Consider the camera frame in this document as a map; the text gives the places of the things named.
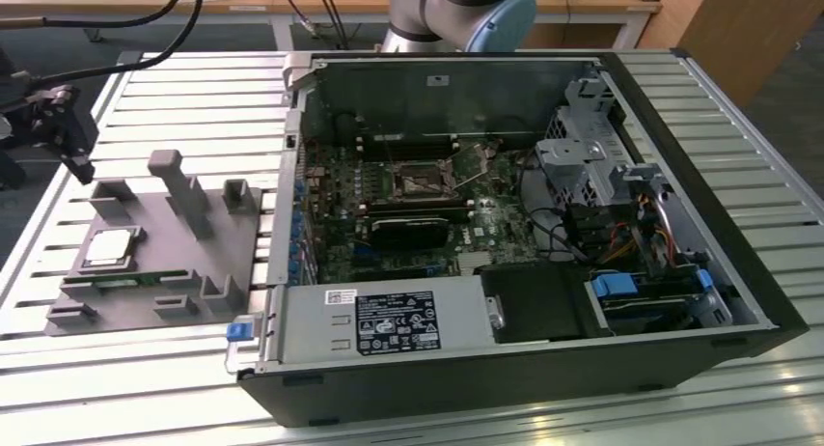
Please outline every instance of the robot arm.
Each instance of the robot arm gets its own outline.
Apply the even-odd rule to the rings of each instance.
[[[535,17],[535,0],[392,0],[383,51],[512,51]]]

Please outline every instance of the blue latch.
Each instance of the blue latch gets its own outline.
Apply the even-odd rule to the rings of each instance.
[[[704,291],[709,292],[712,290],[713,283],[707,269],[697,270],[697,281],[700,282],[700,286],[704,288]]]
[[[249,342],[255,339],[252,336],[252,322],[232,322],[227,327],[228,342]]]
[[[592,281],[592,288],[599,298],[639,292],[632,275],[625,272],[599,275]]]

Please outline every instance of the blue plastic part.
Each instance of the blue plastic part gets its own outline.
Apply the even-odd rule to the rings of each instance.
[[[464,51],[515,51],[529,34],[536,13],[536,0],[504,0],[479,24]]]
[[[599,275],[592,281],[592,288],[599,298],[639,292],[632,275],[625,272]]]
[[[704,291],[708,292],[713,288],[712,277],[709,276],[709,272],[707,269],[697,270],[697,280],[700,281],[700,286],[704,288]]]
[[[251,322],[232,322],[227,327],[228,342],[248,342],[253,340]]]

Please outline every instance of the warning label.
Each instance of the warning label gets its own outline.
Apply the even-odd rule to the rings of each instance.
[[[356,298],[357,352],[364,356],[440,349],[432,292]]]

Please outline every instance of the slotted aluminum surface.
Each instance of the slotted aluminum surface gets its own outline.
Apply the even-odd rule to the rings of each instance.
[[[41,229],[32,219],[31,230],[39,233],[31,253],[19,270],[9,265],[3,273],[13,280],[0,308],[0,443],[739,445],[821,440],[820,201],[757,131],[732,109],[723,111],[723,97],[700,72],[688,70],[687,61],[668,52],[620,56],[793,298],[811,325],[801,338],[755,359],[723,364],[675,390],[284,429],[224,372],[224,325],[44,336],[60,274],[93,217],[83,201],[89,188],[68,181],[61,171],[55,193],[47,195],[55,207]],[[200,176],[204,187],[245,177],[267,191],[252,307],[264,299],[283,145],[281,58],[261,52],[184,53],[109,81],[93,151],[99,175],[129,178],[136,191],[160,188],[144,170],[148,154],[159,148],[181,150],[184,169]],[[637,135],[635,139],[649,158]],[[39,210],[48,208],[45,203]]]

